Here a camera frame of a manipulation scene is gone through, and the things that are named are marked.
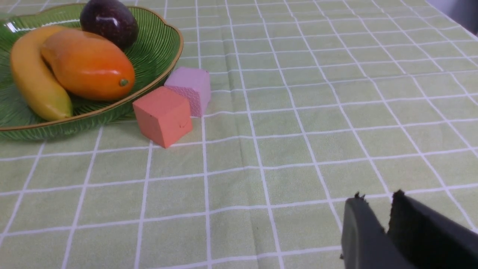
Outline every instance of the yellow banana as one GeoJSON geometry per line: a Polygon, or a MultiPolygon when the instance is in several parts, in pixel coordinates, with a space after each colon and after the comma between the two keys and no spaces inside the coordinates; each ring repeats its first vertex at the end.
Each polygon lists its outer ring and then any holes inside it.
{"type": "Polygon", "coordinates": [[[64,29],[60,25],[36,28],[19,38],[10,52],[13,81],[31,110],[47,121],[73,115],[68,93],[56,80],[40,53],[45,40],[64,29]]]}

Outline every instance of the plate rim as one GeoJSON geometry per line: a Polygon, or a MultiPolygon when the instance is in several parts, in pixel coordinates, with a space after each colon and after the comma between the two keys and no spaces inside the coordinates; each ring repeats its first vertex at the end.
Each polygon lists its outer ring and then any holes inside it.
{"type": "MultiPolygon", "coordinates": [[[[54,6],[54,7],[51,7],[51,8],[48,8],[48,9],[45,9],[43,11],[39,11],[37,13],[31,13],[31,14],[22,14],[22,15],[14,15],[12,17],[9,17],[9,18],[6,18],[6,19],[3,19],[3,20],[0,20],[3,21],[3,22],[6,22],[12,18],[21,18],[21,17],[32,17],[32,16],[37,16],[37,15],[40,15],[42,13],[45,13],[45,12],[48,12],[48,11],[51,11],[51,10],[55,10],[55,9],[60,9],[60,8],[63,8],[65,6],[79,6],[79,5],[85,5],[85,3],[69,3],[69,4],[63,4],[63,5],[58,5],[58,6],[54,6]]],[[[81,115],[77,115],[77,116],[72,116],[72,117],[69,117],[69,118],[65,118],[65,119],[61,119],[61,120],[56,120],[56,121],[50,121],[50,122],[45,122],[45,123],[36,123],[36,124],[30,124],[30,125],[21,125],[21,126],[11,126],[11,127],[1,127],[0,126],[0,132],[10,132],[10,131],[19,131],[19,130],[28,130],[28,129],[35,129],[35,128],[41,128],[41,127],[48,127],[48,126],[53,126],[53,125],[57,125],[57,124],[61,124],[61,123],[68,123],[68,122],[74,122],[74,121],[77,121],[77,120],[81,120],[81,119],[84,119],[84,118],[87,118],[87,117],[90,117],[90,116],[93,116],[93,115],[96,115],[96,114],[100,114],[104,111],[107,111],[109,109],[112,109],[112,108],[115,108],[117,106],[120,106],[124,103],[127,103],[129,101],[131,101],[132,99],[134,99],[135,97],[141,95],[142,93],[144,93],[145,91],[149,90],[152,86],[154,86],[155,84],[157,84],[159,81],[161,81],[162,79],[164,79],[164,77],[166,77],[167,74],[169,74],[174,66],[176,65],[179,57],[181,56],[182,52],[183,52],[183,48],[184,48],[184,38],[183,38],[183,34],[181,33],[181,31],[174,25],[171,25],[171,24],[168,24],[167,21],[158,13],[156,13],[155,11],[153,10],[150,10],[148,8],[145,8],[145,7],[141,7],[141,6],[126,6],[127,8],[136,8],[136,9],[142,9],[142,10],[145,10],[145,11],[148,11],[150,13],[152,13],[154,16],[158,17],[161,22],[168,26],[168,27],[171,27],[173,28],[173,30],[175,30],[178,34],[179,34],[179,50],[177,51],[176,53],[176,56],[174,57],[173,61],[171,62],[171,64],[168,66],[168,68],[159,76],[157,77],[155,80],[153,80],[151,83],[149,83],[148,85],[144,86],[143,88],[141,88],[140,90],[136,91],[135,93],[131,94],[131,95],[128,95],[127,97],[113,103],[113,104],[110,104],[104,108],[101,108],[101,109],[98,109],[98,110],[94,110],[94,111],[91,111],[91,112],[88,112],[88,113],[85,113],[85,114],[81,114],[81,115]]]]}

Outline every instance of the green tablecloth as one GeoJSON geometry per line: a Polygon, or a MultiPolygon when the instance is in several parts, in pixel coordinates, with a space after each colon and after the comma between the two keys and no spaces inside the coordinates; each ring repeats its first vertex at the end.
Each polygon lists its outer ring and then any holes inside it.
{"type": "MultiPolygon", "coordinates": [[[[68,2],[39,1],[0,11],[68,2]]],[[[476,230],[478,43],[424,0],[126,3],[182,30],[207,115],[167,150],[134,121],[2,141],[1,269],[343,269],[357,191],[476,230]]]]}

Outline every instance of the cube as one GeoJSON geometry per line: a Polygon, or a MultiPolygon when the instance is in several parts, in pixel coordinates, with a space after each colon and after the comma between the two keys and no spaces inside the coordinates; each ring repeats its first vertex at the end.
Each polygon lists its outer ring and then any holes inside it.
{"type": "Polygon", "coordinates": [[[189,101],[162,86],[133,102],[141,133],[163,148],[169,148],[192,131],[189,101]]]}
{"type": "Polygon", "coordinates": [[[191,116],[202,117],[211,101],[209,72],[198,68],[179,67],[171,73],[164,85],[188,98],[191,116]]]}

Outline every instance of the fruit plate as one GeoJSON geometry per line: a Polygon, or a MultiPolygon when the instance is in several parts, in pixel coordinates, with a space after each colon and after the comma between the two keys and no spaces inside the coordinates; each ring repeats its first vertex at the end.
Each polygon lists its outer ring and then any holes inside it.
{"type": "Polygon", "coordinates": [[[162,86],[169,77],[183,51],[181,32],[151,10],[128,7],[139,26],[137,41],[125,51],[136,73],[136,82],[129,95],[115,102],[72,98],[74,115],[64,120],[47,122],[37,116],[15,87],[10,71],[10,50],[18,38],[44,25],[80,27],[79,17],[84,5],[61,5],[37,14],[0,20],[0,137],[44,140],[134,118],[133,101],[162,86]]]}

